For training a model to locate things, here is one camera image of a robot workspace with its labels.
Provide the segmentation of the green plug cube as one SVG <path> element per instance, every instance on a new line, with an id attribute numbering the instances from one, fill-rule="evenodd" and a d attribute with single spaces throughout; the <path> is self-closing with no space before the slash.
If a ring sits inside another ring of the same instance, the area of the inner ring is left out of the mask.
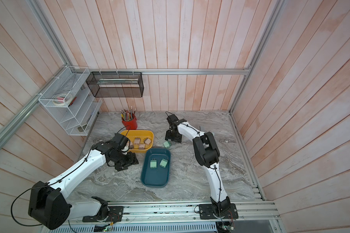
<path id="1" fill-rule="evenodd" d="M 170 148 L 171 146 L 171 143 L 169 141 L 165 141 L 163 144 L 164 144 L 164 147 L 167 149 Z"/>
<path id="2" fill-rule="evenodd" d="M 152 159 L 150 161 L 150 168 L 151 169 L 156 169 L 157 168 L 157 160 L 156 159 Z"/>
<path id="3" fill-rule="evenodd" d="M 169 163 L 169 161 L 167 159 L 162 159 L 161 162 L 159 163 L 159 165 L 162 168 L 166 168 L 168 163 Z"/>

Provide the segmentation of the yellow plastic storage box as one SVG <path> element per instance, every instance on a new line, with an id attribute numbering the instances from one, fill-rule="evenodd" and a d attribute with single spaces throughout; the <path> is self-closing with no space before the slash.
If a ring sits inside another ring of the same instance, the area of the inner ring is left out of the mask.
<path id="1" fill-rule="evenodd" d="M 130 142 L 127 143 L 130 152 L 146 153 L 152 148 L 154 133 L 149 130 L 125 130 L 121 132 Z"/>

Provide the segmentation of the teal plastic storage box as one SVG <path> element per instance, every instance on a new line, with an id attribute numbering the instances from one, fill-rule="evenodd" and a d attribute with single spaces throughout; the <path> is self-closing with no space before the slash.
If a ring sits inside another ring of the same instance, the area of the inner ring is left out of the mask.
<path id="1" fill-rule="evenodd" d="M 163 188 L 169 182 L 171 152 L 164 148 L 151 148 L 145 154 L 141 183 L 147 187 Z"/>

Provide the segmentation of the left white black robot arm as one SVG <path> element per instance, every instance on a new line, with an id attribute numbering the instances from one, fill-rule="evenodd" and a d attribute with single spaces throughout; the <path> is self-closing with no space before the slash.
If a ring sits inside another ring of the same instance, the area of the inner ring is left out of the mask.
<path id="1" fill-rule="evenodd" d="M 85 201 L 68 202 L 73 190 L 91 173 L 103 165 L 113 163 L 117 171 L 138 164 L 136 154 L 129 150 L 130 140 L 116 133 L 109 141 L 92 145 L 89 152 L 72 167 L 49 180 L 37 182 L 30 193 L 28 214 L 50 230 L 64 222 L 90 216 L 97 221 L 109 218 L 108 202 L 93 196 Z"/>

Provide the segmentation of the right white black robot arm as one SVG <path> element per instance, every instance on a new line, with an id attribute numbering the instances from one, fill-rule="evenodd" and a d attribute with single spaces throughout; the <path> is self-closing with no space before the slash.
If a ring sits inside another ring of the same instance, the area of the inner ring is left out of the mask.
<path id="1" fill-rule="evenodd" d="M 178 119 L 173 113 L 166 114 L 169 129 L 166 131 L 165 140 L 181 143 L 182 138 L 186 137 L 193 143 L 195 158 L 207 175 L 213 213 L 221 217 L 229 209 L 231 202 L 222 182 L 219 168 L 220 151 L 213 133 L 200 131 L 185 119 Z"/>

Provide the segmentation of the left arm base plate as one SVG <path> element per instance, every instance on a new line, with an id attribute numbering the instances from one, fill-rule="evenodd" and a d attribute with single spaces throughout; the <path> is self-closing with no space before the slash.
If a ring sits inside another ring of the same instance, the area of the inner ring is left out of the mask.
<path id="1" fill-rule="evenodd" d="M 82 222 L 119 222 L 122 220 L 123 206 L 102 206 L 94 216 L 84 216 Z"/>

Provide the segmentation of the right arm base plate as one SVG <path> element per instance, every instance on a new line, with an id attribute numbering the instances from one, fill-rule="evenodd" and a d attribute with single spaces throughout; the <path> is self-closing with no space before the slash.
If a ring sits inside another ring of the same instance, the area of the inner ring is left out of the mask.
<path id="1" fill-rule="evenodd" d="M 199 215 L 201 219 L 238 219 L 237 208 L 235 204 L 230 204 L 226 208 L 218 209 L 212 204 L 200 204 Z"/>

